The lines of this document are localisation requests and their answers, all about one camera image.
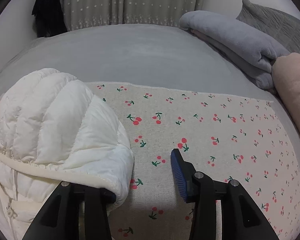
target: white puffer jacket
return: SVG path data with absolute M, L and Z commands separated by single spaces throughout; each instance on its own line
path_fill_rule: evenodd
M 42 69 L 0 101 L 0 202 L 15 239 L 65 180 L 128 195 L 133 154 L 113 110 L 76 77 Z

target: quilted hood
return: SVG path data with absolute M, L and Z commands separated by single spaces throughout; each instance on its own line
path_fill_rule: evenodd
M 21 78 L 0 101 L 0 162 L 31 178 L 104 187 L 116 195 L 112 210 L 128 195 L 133 153 L 102 99 L 76 77 L 46 68 Z M 12 176 L 6 173 L 4 180 Z M 35 183 L 25 179 L 18 187 L 29 192 Z M 45 195 L 54 190 L 47 188 Z M 42 192 L 33 194 L 40 199 Z

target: star pattern curtain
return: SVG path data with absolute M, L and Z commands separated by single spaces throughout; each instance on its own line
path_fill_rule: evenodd
M 201 10 L 203 0 L 64 0 L 68 30 L 111 24 L 178 27 L 180 17 Z

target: pink cushion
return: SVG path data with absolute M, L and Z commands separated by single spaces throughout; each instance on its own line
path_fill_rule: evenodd
M 277 58 L 272 78 L 283 103 L 300 132 L 300 54 Z

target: gray bed sheet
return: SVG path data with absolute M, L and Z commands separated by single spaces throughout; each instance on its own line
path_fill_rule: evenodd
M 300 167 L 300 136 L 280 101 L 205 42 L 173 27 L 111 25 L 34 41 L 0 72 L 0 95 L 18 79 L 56 68 L 84 82 L 113 81 L 274 101 Z

